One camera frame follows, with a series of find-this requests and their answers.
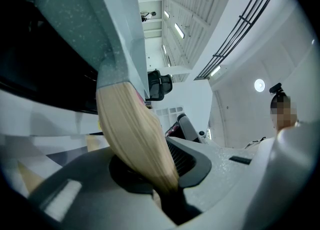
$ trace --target black panel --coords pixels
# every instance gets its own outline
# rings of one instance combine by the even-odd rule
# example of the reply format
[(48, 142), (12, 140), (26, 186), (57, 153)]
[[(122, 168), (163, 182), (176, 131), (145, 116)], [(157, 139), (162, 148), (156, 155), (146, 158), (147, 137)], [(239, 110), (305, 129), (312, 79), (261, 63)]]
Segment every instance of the black panel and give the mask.
[[(189, 188), (201, 183), (211, 170), (211, 161), (205, 155), (180, 145), (167, 141), (176, 170), (179, 174), (179, 187)], [(152, 194), (153, 187), (145, 185), (147, 180), (135, 173), (117, 156), (110, 162), (109, 170), (113, 180), (131, 193)]]
[(229, 160), (235, 161), (237, 163), (249, 165), (251, 163), (252, 159), (244, 158), (244, 157), (240, 157), (240, 156), (232, 156), (232, 157), (229, 158)]
[(95, 136), (103, 136), (103, 132), (95, 132), (95, 133), (90, 133), (89, 135), (95, 135)]
[(66, 164), (70, 163), (73, 161), (75, 158), (88, 153), (88, 147), (82, 147), (82, 148), (76, 148), (76, 149), (71, 149), (63, 152), (58, 152), (54, 154), (48, 154), (48, 156), (51, 160), (56, 162), (57, 164), (61, 166), (65, 166)]
[(1, 10), (0, 89), (97, 114), (98, 72), (56, 33), (32, 0), (10, 0)]

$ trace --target black railing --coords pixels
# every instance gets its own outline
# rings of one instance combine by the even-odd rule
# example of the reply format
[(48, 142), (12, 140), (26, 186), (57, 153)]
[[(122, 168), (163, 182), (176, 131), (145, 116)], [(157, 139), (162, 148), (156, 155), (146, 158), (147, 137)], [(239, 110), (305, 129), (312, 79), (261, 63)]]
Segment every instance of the black railing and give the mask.
[(243, 14), (239, 16), (239, 20), (236, 25), (227, 36), (223, 44), (220, 46), (218, 51), (212, 56), (209, 63), (200, 72), (196, 79), (206, 78), (217, 68), (224, 59), (233, 51), (233, 49), (240, 43), (244, 36), (249, 32), (255, 22), (258, 20), (260, 15), (267, 7), (270, 0), (253, 0), (249, 1)]

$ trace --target ceiling beam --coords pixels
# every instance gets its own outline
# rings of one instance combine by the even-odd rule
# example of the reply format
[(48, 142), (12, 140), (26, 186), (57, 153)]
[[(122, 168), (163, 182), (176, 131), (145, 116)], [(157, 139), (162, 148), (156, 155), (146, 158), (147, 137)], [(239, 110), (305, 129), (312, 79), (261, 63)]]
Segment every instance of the ceiling beam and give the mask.
[(188, 63), (186, 54), (185, 54), (184, 50), (182, 49), (181, 45), (178, 43), (178, 40), (177, 40), (173, 30), (171, 29), (171, 27), (168, 27), (167, 29), (169, 30), (169, 32), (171, 33), (171, 35), (172, 35), (172, 37), (174, 39), (175, 46), (176, 46), (176, 48), (178, 48), (178, 51), (179, 51), (179, 53), (180, 53), (180, 55), (182, 57), (182, 61), (183, 61), (184, 65), (187, 68), (189, 68), (189, 63)]
[(162, 31), (161, 28), (157, 28), (157, 29), (147, 29), (147, 30), (144, 30), (144, 33), (149, 33), (149, 32), (153, 32), (153, 31)]
[(180, 3), (178, 3), (175, 0), (168, 0), (168, 1), (175, 4), (180, 9), (184, 10), (187, 14), (189, 14), (192, 17), (192, 19), (194, 19), (198, 24), (200, 24), (205, 30), (210, 28), (209, 23), (204, 21), (199, 15), (195, 14), (190, 9), (186, 8), (185, 6), (181, 5)]
[(147, 21), (144, 21), (142, 24), (145, 24), (145, 23), (150, 23), (150, 22), (158, 22), (158, 21), (163, 21), (162, 18), (159, 18), (159, 19), (149, 19)]

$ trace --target person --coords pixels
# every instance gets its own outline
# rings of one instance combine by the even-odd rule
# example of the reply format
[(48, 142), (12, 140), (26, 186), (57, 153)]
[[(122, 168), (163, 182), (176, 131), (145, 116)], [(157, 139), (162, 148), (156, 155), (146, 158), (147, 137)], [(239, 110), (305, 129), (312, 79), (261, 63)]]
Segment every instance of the person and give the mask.
[[(299, 124), (297, 111), (291, 104), (290, 98), (282, 89), (278, 90), (271, 100), (270, 116), (274, 128), (276, 129), (276, 134), (283, 129), (291, 128)], [(265, 137), (263, 137), (260, 141), (253, 141), (252, 143), (249, 143), (244, 149), (256, 151), (262, 141), (270, 141), (270, 139), (274, 140), (275, 138), (265, 139)]]
[(151, 16), (156, 16), (156, 12), (142, 12), (141, 21), (146, 22), (151, 19)]

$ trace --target fluorescent light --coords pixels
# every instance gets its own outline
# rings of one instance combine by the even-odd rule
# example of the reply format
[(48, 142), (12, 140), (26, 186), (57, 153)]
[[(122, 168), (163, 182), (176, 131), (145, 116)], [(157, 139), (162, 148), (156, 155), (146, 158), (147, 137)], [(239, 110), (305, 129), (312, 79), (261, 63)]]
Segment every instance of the fluorescent light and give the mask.
[(265, 90), (266, 84), (262, 79), (257, 79), (254, 82), (254, 88), (258, 91), (258, 92), (263, 92)]
[(220, 66), (218, 66), (217, 68), (215, 68), (214, 71), (211, 73), (211, 76), (213, 76), (214, 74), (216, 74), (219, 69), (221, 69)]
[(208, 128), (208, 129), (207, 129), (207, 131), (206, 131), (206, 136), (207, 136), (209, 139), (211, 139), (211, 140), (212, 140), (212, 136), (211, 136), (211, 130), (210, 130), (210, 128)]
[(184, 37), (185, 37), (185, 36), (184, 36), (185, 34), (184, 34), (184, 33), (182, 32), (182, 30), (179, 28), (178, 24), (175, 23), (174, 27), (175, 27), (176, 30), (179, 32), (180, 36), (181, 36), (182, 38), (184, 38)]
[(170, 15), (166, 11), (164, 11), (164, 13), (168, 18), (170, 18)]

